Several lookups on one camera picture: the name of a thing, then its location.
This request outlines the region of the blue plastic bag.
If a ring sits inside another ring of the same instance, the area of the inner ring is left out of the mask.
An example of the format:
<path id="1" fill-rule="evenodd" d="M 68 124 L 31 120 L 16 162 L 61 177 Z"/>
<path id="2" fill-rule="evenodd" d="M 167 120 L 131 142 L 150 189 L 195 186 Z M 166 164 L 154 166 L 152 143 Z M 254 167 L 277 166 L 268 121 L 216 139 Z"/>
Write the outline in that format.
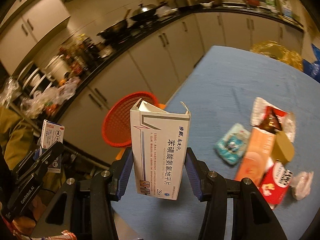
<path id="1" fill-rule="evenodd" d="M 320 49 L 313 43 L 311 44 L 316 61 L 310 63 L 303 59 L 303 72 L 320 83 Z"/>

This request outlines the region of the teal tissue pack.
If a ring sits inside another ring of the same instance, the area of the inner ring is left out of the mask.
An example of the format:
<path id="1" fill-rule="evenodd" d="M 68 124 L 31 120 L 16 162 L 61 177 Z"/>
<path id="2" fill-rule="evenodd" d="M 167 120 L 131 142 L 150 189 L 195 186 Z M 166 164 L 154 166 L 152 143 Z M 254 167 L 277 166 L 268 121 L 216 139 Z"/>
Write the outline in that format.
<path id="1" fill-rule="evenodd" d="M 214 151 L 228 165 L 235 165 L 246 152 L 250 135 L 248 130 L 236 123 L 214 145 Z"/>

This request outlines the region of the silver red foil wrapper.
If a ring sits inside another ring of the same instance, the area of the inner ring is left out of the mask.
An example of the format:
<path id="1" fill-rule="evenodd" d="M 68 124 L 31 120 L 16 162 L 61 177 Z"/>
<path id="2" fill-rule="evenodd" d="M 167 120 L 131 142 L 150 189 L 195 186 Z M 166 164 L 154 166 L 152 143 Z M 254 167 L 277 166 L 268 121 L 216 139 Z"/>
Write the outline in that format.
<path id="1" fill-rule="evenodd" d="M 296 136 L 296 117 L 292 112 L 286 112 L 270 104 L 261 97 L 256 97 L 251 113 L 251 126 L 267 129 L 276 133 L 283 131 L 289 141 L 294 142 Z"/>

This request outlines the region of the yellow plastic bag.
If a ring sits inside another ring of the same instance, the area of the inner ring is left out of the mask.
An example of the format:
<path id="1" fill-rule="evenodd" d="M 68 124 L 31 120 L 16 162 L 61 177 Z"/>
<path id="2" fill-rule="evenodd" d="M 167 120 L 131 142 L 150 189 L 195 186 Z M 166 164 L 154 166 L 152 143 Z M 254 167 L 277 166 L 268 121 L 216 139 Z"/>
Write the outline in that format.
<path id="1" fill-rule="evenodd" d="M 288 64 L 303 72 L 303 59 L 300 54 L 294 50 L 287 49 L 276 41 L 256 43 L 252 46 L 250 51 Z"/>

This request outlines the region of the yellow plastic tub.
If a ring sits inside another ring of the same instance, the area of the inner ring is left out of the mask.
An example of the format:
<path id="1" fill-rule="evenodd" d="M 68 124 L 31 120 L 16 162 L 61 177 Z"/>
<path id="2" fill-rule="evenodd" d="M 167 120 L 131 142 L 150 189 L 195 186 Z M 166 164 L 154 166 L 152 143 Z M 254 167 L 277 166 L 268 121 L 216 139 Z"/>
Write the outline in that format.
<path id="1" fill-rule="evenodd" d="M 276 133 L 271 159 L 273 162 L 280 161 L 283 165 L 291 162 L 295 154 L 292 142 L 289 140 L 285 132 Z"/>

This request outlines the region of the clear plastic bag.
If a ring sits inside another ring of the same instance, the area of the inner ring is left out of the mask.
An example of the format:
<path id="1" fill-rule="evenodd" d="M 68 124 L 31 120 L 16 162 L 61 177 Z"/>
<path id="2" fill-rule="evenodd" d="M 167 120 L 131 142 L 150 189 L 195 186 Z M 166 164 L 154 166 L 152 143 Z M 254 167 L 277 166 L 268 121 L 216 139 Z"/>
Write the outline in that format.
<path id="1" fill-rule="evenodd" d="M 291 181 L 292 196 L 295 200 L 301 200 L 308 196 L 311 191 L 311 184 L 314 172 L 299 172 Z"/>

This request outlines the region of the red plastic basket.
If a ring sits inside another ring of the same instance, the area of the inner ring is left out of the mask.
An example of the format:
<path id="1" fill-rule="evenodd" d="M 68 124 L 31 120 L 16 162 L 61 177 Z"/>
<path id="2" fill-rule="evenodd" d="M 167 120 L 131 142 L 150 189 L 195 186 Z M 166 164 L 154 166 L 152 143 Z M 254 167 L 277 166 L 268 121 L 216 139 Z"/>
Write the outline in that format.
<path id="1" fill-rule="evenodd" d="M 159 105 L 159 100 L 150 92 L 134 92 L 121 98 L 103 120 L 101 134 L 108 145 L 117 148 L 131 145 L 130 109 L 139 99 Z"/>

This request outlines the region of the black wok with lid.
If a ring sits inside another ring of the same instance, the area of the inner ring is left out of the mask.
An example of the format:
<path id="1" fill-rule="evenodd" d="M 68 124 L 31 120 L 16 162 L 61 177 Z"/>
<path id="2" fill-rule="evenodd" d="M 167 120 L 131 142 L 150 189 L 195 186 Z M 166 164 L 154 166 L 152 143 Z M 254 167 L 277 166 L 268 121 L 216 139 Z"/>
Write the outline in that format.
<path id="1" fill-rule="evenodd" d="M 161 2 L 159 5 L 154 4 L 140 4 L 139 8 L 136 9 L 133 13 L 130 19 L 135 22 L 151 22 L 155 21 L 158 16 L 156 16 L 157 9 L 167 5 L 167 1 Z"/>

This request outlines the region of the tall white medicine box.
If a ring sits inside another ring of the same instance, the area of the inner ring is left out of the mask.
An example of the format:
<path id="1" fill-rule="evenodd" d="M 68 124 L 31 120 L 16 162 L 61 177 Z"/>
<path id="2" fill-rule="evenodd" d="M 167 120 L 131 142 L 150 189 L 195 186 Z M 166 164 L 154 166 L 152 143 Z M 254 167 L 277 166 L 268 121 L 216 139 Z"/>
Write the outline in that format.
<path id="1" fill-rule="evenodd" d="M 143 99 L 130 110 L 138 194 L 176 200 L 188 146 L 191 112 L 169 113 Z"/>

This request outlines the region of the red white snack bag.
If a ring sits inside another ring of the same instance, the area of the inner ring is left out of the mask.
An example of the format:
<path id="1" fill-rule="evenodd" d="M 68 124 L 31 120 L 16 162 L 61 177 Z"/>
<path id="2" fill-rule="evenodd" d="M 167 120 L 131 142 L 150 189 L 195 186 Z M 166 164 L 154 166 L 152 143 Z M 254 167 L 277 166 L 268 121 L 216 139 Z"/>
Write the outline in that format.
<path id="1" fill-rule="evenodd" d="M 292 178 L 293 172 L 286 169 L 278 160 L 266 172 L 260 183 L 259 191 L 272 210 L 282 202 Z"/>

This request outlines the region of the small white medicine box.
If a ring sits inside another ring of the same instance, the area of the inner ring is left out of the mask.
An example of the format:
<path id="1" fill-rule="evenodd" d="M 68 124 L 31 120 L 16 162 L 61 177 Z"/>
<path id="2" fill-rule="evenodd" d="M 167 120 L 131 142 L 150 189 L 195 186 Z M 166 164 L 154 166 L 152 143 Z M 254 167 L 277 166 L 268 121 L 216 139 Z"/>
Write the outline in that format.
<path id="1" fill-rule="evenodd" d="M 63 143 L 64 132 L 65 127 L 63 125 L 44 120 L 40 139 L 42 152 L 44 152 L 45 149 L 48 149 L 55 142 Z M 48 171 L 52 173 L 61 173 L 61 163 L 61 155 L 59 155 L 48 167 Z"/>

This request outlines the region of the dark brown snack bag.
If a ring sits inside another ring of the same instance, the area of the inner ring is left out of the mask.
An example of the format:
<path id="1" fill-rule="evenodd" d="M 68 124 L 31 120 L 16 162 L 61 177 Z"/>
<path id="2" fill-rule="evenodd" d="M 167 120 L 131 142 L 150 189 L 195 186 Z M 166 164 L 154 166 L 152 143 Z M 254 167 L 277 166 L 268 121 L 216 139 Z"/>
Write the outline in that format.
<path id="1" fill-rule="evenodd" d="M 263 121 L 258 125 L 258 128 L 267 132 L 276 134 L 277 131 L 282 131 L 282 125 L 272 107 L 267 107 Z"/>

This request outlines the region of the orange cardboard box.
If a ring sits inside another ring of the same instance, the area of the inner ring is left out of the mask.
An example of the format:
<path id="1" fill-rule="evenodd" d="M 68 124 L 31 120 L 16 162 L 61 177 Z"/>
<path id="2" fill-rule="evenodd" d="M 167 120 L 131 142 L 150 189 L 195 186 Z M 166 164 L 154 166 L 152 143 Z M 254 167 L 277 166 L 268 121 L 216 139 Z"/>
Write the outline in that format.
<path id="1" fill-rule="evenodd" d="M 252 128 L 246 153 L 234 178 L 236 181 L 249 178 L 256 186 L 260 184 L 273 150 L 275 138 L 275 134 L 263 129 Z"/>

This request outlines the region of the black frying pan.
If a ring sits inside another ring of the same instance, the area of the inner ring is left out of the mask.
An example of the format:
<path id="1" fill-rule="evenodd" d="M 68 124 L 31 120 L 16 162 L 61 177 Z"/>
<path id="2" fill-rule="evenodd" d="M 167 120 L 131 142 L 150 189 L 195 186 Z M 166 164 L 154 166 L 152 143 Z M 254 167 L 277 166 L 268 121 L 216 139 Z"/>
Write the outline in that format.
<path id="1" fill-rule="evenodd" d="M 123 33 L 125 33 L 127 30 L 127 17 L 130 12 L 131 8 L 127 9 L 126 14 L 124 15 L 124 18 L 121 21 L 118 21 L 117 23 L 111 25 L 107 29 L 100 31 L 99 33 L 97 33 L 97 36 L 102 37 L 105 41 L 118 40 L 121 37 L 121 35 L 123 35 Z"/>

